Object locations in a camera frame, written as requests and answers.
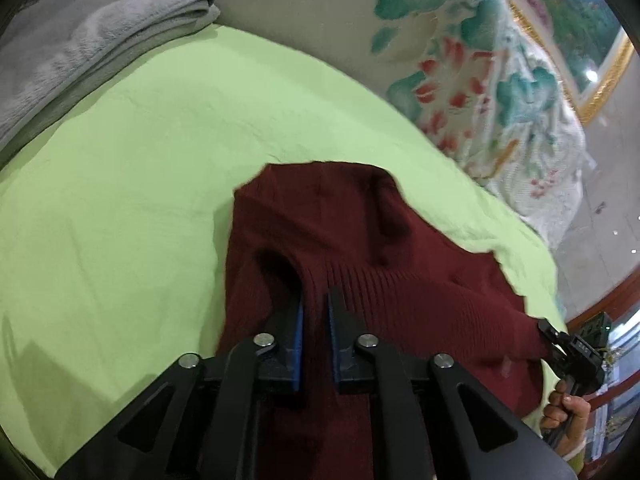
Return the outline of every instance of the metal bolt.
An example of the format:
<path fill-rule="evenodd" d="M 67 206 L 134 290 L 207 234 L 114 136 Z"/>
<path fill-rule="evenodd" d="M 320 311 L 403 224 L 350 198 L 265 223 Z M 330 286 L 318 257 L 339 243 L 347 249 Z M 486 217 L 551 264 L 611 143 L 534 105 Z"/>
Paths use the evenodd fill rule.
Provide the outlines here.
<path fill-rule="evenodd" d="M 193 368 L 200 362 L 200 356 L 198 354 L 183 354 L 178 359 L 178 364 L 182 368 Z"/>
<path fill-rule="evenodd" d="M 451 368 L 453 366 L 453 357 L 449 354 L 438 354 L 433 358 L 433 362 L 438 368 Z"/>
<path fill-rule="evenodd" d="M 254 343 L 258 346 L 270 346 L 275 343 L 276 338 L 267 332 L 262 332 L 254 337 Z"/>
<path fill-rule="evenodd" d="M 358 344 L 364 348 L 372 348 L 378 346 L 378 338 L 373 334 L 362 334 L 358 338 Z"/>

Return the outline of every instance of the person's arm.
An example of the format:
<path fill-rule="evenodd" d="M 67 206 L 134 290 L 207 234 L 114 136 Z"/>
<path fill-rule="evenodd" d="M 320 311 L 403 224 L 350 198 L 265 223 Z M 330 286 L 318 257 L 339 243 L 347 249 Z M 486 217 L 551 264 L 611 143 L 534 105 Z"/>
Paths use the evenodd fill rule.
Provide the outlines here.
<path fill-rule="evenodd" d="M 566 394 L 566 383 L 559 381 L 556 389 L 549 395 L 549 403 L 543 410 L 544 417 L 540 428 L 551 430 L 557 428 L 573 413 L 574 418 L 556 448 L 556 453 L 567 460 L 576 473 L 584 466 L 584 447 L 586 445 L 587 423 L 591 405 L 582 397 Z"/>

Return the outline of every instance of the folded gray towel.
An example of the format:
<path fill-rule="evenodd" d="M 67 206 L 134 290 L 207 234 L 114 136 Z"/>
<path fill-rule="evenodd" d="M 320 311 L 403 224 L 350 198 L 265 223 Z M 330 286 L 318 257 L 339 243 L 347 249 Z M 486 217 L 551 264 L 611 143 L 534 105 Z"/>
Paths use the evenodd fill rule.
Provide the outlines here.
<path fill-rule="evenodd" d="M 131 61 L 212 23 L 213 3 L 40 0 L 18 13 L 0 38 L 0 168 Z"/>

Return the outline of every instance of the ribbed knit fabric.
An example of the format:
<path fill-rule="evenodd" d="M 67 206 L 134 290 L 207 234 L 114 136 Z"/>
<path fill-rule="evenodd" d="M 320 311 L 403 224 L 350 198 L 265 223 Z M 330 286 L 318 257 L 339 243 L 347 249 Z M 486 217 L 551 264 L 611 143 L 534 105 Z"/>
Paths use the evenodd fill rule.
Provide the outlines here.
<path fill-rule="evenodd" d="M 492 254 L 468 253 L 428 225 L 380 168 L 267 166 L 236 191 L 219 350 L 260 332 L 302 286 L 304 402 L 274 410 L 258 478 L 372 479 L 368 399 L 332 385 L 333 285 L 401 351 L 449 353 L 518 416 L 539 405 L 546 345 Z"/>

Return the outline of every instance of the gray floor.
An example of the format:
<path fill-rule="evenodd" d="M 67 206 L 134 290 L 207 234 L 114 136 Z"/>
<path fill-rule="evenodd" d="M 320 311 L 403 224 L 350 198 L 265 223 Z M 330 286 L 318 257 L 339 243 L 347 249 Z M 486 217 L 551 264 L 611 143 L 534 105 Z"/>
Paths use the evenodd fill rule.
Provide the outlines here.
<path fill-rule="evenodd" d="M 640 263 L 640 58 L 634 55 L 600 114 L 585 129 L 597 163 L 556 251 L 567 319 L 604 297 Z"/>

